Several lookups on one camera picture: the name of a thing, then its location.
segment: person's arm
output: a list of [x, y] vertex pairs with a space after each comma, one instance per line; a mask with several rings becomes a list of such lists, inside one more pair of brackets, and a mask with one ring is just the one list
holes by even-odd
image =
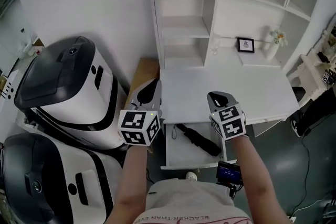
[[128, 149], [112, 213], [106, 224], [132, 224], [145, 211], [147, 147]]
[[236, 153], [248, 205], [255, 224], [290, 224], [280, 207], [266, 166], [251, 141], [244, 136], [232, 140]]

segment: open drawer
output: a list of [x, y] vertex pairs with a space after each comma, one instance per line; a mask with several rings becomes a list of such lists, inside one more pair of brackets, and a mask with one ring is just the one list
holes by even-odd
[[200, 135], [216, 143], [222, 150], [218, 156], [212, 156], [192, 144], [180, 129], [174, 128], [174, 125], [165, 125], [166, 166], [161, 166], [162, 170], [210, 168], [217, 167], [219, 161], [237, 162], [236, 159], [227, 160], [225, 142], [216, 133], [210, 122], [188, 123], [185, 126], [198, 131]]

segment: framed picture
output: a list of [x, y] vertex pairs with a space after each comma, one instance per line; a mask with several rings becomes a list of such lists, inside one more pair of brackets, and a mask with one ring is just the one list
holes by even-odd
[[238, 51], [254, 53], [254, 40], [250, 38], [238, 37]]

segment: white t-shirt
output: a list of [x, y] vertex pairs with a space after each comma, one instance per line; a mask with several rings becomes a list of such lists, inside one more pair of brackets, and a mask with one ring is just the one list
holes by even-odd
[[147, 195], [146, 211], [134, 224], [252, 224], [234, 207], [227, 187], [189, 180], [155, 183]]

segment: sneaker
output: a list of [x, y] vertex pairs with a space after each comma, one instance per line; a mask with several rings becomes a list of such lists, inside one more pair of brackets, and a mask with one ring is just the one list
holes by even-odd
[[297, 126], [298, 123], [297, 123], [295, 120], [291, 120], [291, 121], [290, 121], [290, 124], [291, 124], [291, 126], [292, 126], [293, 131], [296, 133], [296, 135], [297, 135], [298, 137], [302, 137], [302, 135], [299, 135], [299, 134], [298, 134], [298, 126]]
[[193, 172], [188, 172], [185, 176], [185, 180], [197, 181], [197, 176]]

